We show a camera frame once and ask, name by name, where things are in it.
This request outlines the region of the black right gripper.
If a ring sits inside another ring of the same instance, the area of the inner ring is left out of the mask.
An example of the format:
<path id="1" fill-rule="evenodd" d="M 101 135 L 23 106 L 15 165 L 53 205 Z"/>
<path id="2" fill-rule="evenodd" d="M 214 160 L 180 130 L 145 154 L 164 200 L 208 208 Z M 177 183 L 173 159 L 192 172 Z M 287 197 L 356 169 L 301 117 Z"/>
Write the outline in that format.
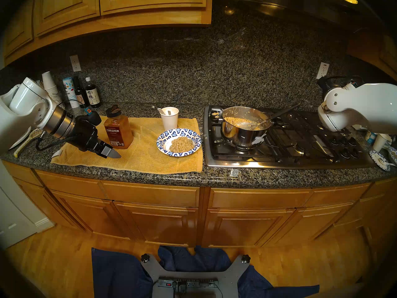
<path id="1" fill-rule="evenodd" d="M 317 84 L 322 90 L 322 98 L 325 98 L 330 90 L 337 88 L 337 84 L 333 84 L 333 80 L 336 78 L 337 77 L 321 77 L 317 80 Z"/>

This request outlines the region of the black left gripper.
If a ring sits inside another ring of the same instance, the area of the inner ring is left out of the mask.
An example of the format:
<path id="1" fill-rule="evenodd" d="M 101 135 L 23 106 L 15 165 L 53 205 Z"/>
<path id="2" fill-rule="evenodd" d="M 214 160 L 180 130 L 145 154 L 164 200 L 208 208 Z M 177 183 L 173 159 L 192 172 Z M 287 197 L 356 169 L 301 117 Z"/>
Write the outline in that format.
<path id="1" fill-rule="evenodd" d="M 96 126 L 101 123 L 99 115 L 79 115 L 70 133 L 70 144 L 85 152 L 96 152 L 98 146 L 98 131 Z M 99 142 L 99 156 L 103 158 L 121 158 L 121 155 L 104 141 Z"/>

